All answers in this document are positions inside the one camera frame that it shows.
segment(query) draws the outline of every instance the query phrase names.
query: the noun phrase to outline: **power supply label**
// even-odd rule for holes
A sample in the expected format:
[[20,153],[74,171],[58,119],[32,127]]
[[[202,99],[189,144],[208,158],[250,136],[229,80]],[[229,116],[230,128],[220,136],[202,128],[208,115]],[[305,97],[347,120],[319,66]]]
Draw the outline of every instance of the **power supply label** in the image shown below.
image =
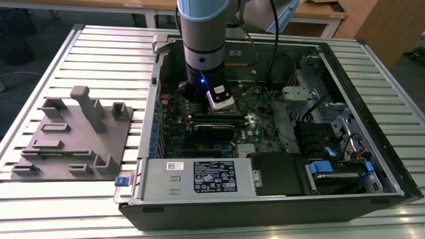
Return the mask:
[[234,162],[193,162],[194,191],[197,193],[237,192]]

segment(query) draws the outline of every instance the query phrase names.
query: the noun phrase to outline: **slotted aluminum surface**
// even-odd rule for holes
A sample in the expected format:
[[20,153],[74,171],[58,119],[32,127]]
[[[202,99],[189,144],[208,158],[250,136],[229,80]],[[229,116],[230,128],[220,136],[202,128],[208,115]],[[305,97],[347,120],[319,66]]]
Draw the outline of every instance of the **slotted aluminum surface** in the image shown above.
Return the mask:
[[[136,111],[126,139],[121,172],[134,170],[137,146],[153,61],[152,37],[170,30],[85,26],[73,30],[40,81],[33,105],[18,115],[5,136],[0,161],[0,238],[411,238],[425,237],[425,200],[381,210],[347,223],[255,227],[202,231],[137,231],[113,203],[113,182],[9,183],[10,168],[30,141],[44,113],[45,97],[65,97],[73,85],[86,85],[104,106],[124,101]],[[257,39],[273,36],[253,35]],[[354,40],[281,37],[282,40],[325,42],[342,64],[395,152],[425,193],[423,115],[411,104],[367,47]],[[130,195],[121,190],[121,197]]]

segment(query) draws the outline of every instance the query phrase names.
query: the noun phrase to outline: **white label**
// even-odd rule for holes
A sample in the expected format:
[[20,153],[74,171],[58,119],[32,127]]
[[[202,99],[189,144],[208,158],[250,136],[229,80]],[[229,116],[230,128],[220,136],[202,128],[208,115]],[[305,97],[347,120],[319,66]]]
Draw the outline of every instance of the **white label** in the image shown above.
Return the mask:
[[122,4],[124,6],[141,7],[141,4]]
[[345,18],[343,16],[330,15],[329,18]]
[[224,92],[224,86],[217,86],[217,87],[214,87],[213,91],[214,91],[217,94],[222,93],[222,92]]
[[166,170],[182,170],[184,165],[182,162],[166,162]]

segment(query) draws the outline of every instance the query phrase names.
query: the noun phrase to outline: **circuit board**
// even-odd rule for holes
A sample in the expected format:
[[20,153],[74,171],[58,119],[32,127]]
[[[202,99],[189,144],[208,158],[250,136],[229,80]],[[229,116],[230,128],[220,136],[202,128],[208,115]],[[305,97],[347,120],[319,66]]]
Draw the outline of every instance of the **circuit board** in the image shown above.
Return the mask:
[[[166,94],[164,105],[165,158],[237,158],[237,145],[253,144],[255,152],[281,152],[278,131],[273,121],[270,97],[249,89],[234,105],[212,112],[178,95]],[[221,142],[192,141],[196,125],[232,126],[232,139]]]

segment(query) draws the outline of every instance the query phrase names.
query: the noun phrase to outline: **blue latch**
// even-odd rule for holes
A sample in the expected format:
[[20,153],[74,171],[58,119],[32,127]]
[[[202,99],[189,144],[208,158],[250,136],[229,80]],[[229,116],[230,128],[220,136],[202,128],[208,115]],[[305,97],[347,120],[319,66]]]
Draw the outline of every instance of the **blue latch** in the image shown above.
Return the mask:
[[333,168],[329,161],[314,161],[307,166],[311,173],[333,173]]
[[129,177],[116,177],[114,178],[114,186],[116,187],[128,187],[130,185]]
[[325,147],[325,150],[329,152],[331,157],[337,156],[335,152],[329,147]]
[[366,166],[367,172],[373,172],[374,168],[373,168],[373,165],[371,165],[371,163],[369,161],[366,161],[365,166]]

